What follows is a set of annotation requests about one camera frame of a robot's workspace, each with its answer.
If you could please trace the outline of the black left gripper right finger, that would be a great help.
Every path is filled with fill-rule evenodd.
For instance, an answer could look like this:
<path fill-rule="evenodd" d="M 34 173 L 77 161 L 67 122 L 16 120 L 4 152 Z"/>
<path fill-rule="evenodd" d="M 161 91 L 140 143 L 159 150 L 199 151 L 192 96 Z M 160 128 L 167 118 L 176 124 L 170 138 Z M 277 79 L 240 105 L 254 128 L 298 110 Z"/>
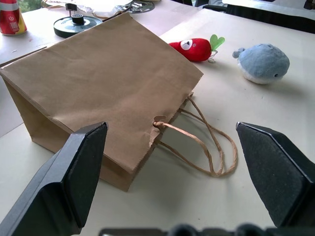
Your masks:
<path fill-rule="evenodd" d="M 315 164 L 284 134 L 236 124 L 254 187 L 276 227 L 315 225 Z"/>

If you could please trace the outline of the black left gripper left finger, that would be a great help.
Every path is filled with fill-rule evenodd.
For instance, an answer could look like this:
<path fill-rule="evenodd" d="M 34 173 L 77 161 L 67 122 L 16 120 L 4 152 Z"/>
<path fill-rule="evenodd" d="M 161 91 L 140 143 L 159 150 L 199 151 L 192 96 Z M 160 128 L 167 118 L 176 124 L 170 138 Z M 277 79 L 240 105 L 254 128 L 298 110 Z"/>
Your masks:
<path fill-rule="evenodd" d="M 107 130 L 100 122 L 72 133 L 26 186 L 1 222 L 0 234 L 80 234 L 95 195 Z"/>

